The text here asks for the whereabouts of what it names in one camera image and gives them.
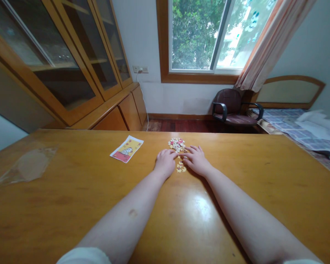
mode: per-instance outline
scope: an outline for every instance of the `checkered bedding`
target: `checkered bedding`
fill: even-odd
[[[256,115],[259,113],[259,109],[250,110]],[[319,139],[295,123],[305,112],[303,109],[264,109],[263,119],[309,150],[330,151],[330,140]]]

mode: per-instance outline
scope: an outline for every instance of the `brown chair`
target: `brown chair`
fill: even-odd
[[[257,119],[246,115],[240,115],[242,105],[256,105],[259,108]],[[257,103],[242,103],[241,95],[234,89],[223,89],[219,91],[213,101],[213,117],[225,124],[240,127],[251,127],[262,119],[264,108]]]

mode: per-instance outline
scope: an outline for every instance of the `forearm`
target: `forearm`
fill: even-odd
[[[206,179],[254,263],[283,263],[289,259],[321,262],[283,224],[220,171],[213,169]]]
[[[110,261],[127,263],[147,224],[164,183],[151,172],[111,209],[76,247],[97,247]]]

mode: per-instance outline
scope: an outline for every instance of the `pink curtain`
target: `pink curtain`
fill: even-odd
[[[258,92],[316,0],[278,0],[235,84]]]

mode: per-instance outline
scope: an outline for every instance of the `plastic bag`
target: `plastic bag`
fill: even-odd
[[[58,146],[53,146],[27,152],[0,177],[0,186],[40,178],[57,150]]]

